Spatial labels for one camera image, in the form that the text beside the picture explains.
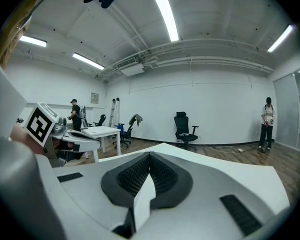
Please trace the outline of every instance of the white ceiling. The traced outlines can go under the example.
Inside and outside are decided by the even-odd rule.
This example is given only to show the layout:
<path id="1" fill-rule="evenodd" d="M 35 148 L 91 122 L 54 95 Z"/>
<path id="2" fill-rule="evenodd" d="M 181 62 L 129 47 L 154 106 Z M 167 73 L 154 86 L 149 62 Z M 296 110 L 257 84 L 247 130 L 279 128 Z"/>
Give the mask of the white ceiling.
<path id="1" fill-rule="evenodd" d="M 45 0 L 34 11 L 27 34 L 46 40 L 47 47 L 19 42 L 15 53 L 28 56 L 30 51 L 32 59 L 100 75 L 106 80 L 117 71 L 118 62 L 133 57 L 149 66 L 154 56 L 162 65 L 183 57 L 193 57 L 189 60 L 193 63 L 203 63 L 207 56 L 216 61 L 225 57 L 227 61 L 274 69 L 298 46 L 294 38 L 298 33 L 293 33 L 273 53 L 267 52 L 292 24 L 274 0 L 169 3 L 179 34 L 177 43 L 170 42 L 155 0 L 115 0 L 108 9 L 101 8 L 97 1 L 85 4 L 82 0 Z M 72 58 L 74 52 L 105 69 L 101 71 Z"/>

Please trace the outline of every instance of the baseboard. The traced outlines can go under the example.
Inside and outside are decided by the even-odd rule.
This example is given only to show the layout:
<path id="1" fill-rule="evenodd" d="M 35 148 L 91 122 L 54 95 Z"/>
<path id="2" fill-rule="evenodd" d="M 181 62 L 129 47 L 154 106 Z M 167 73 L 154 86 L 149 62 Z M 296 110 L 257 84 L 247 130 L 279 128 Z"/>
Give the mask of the baseboard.
<path id="1" fill-rule="evenodd" d="M 290 149 L 293 149 L 293 150 L 296 150 L 296 151 L 299 151 L 300 152 L 300 149 L 297 148 L 297 147 L 294 147 L 294 146 L 290 146 L 290 145 L 287 145 L 287 144 L 283 144 L 281 142 L 277 142 L 278 144 L 282 145 L 282 146 L 285 146 L 287 148 L 290 148 Z"/>
<path id="2" fill-rule="evenodd" d="M 131 137 L 131 139 L 146 141 L 146 142 L 154 142 L 154 143 L 167 143 L 167 144 L 170 144 L 170 145 L 183 143 L 182 141 L 180 141 L 180 142 L 169 142 L 169 141 L 160 141 L 160 140 L 153 140 L 153 139 L 147 139 L 147 138 L 137 138 L 137 137 Z M 256 143 L 259 143 L 259 140 L 250 141 L 250 142 L 242 142 L 242 143 L 227 143 L 227 144 L 192 144 L 192 143 L 189 143 L 189 145 L 190 146 L 198 146 L 198 147 L 203 147 L 203 146 L 207 146 L 207 147 L 228 147 L 228 146 L 243 146 L 243 145 L 256 144 Z"/>

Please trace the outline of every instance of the person in black clothing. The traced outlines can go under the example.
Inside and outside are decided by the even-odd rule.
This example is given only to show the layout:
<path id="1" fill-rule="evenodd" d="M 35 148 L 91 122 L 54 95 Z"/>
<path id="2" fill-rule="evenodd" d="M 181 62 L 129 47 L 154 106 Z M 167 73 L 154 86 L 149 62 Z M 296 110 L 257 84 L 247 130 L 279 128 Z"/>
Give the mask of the person in black clothing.
<path id="1" fill-rule="evenodd" d="M 79 117 L 80 106 L 77 104 L 77 100 L 75 98 L 70 103 L 72 104 L 72 111 L 71 111 L 71 115 L 68 116 L 68 119 L 72 120 L 73 129 L 75 131 L 81 132 L 81 123 L 82 123 L 82 120 Z"/>

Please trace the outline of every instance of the chair armrest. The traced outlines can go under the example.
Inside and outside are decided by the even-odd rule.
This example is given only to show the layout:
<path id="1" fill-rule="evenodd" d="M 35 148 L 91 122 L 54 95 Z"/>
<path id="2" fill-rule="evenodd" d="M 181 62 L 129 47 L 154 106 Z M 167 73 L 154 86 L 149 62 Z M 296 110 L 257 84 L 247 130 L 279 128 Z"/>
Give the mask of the chair armrest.
<path id="1" fill-rule="evenodd" d="M 192 125 L 192 127 L 193 127 L 193 132 L 192 132 L 192 135 L 195 135 L 196 128 L 199 128 L 199 126 Z"/>

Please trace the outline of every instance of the wooden floor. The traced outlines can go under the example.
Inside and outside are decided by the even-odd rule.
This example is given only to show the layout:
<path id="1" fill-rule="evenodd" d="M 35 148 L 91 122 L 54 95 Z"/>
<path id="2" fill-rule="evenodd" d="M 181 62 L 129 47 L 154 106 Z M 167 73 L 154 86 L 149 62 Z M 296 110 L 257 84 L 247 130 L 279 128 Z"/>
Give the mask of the wooden floor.
<path id="1" fill-rule="evenodd" d="M 98 152 L 99 159 L 109 158 L 117 155 L 117 150 L 114 149 L 112 139 L 105 137 L 105 153 Z M 144 141 L 138 139 L 130 139 L 131 144 L 129 148 L 126 146 L 121 147 L 121 153 L 127 154 L 134 151 L 146 149 L 159 143 Z M 271 151 L 266 154 L 261 153 L 258 150 L 257 144 L 249 144 L 242 146 L 226 146 L 226 147 L 212 147 L 218 151 L 234 152 L 237 153 L 238 149 L 242 149 L 243 153 L 220 153 L 205 146 L 197 146 L 197 151 L 190 149 L 190 151 L 196 152 L 201 155 L 205 155 L 212 158 L 227 160 L 231 162 L 259 165 L 259 166 L 273 166 L 278 173 L 284 188 L 287 192 L 290 203 L 292 204 L 300 194 L 300 152 L 274 143 Z M 83 156 L 80 160 L 72 160 L 66 163 L 66 166 L 83 165 L 94 163 L 93 155 L 89 155 L 88 159 Z"/>

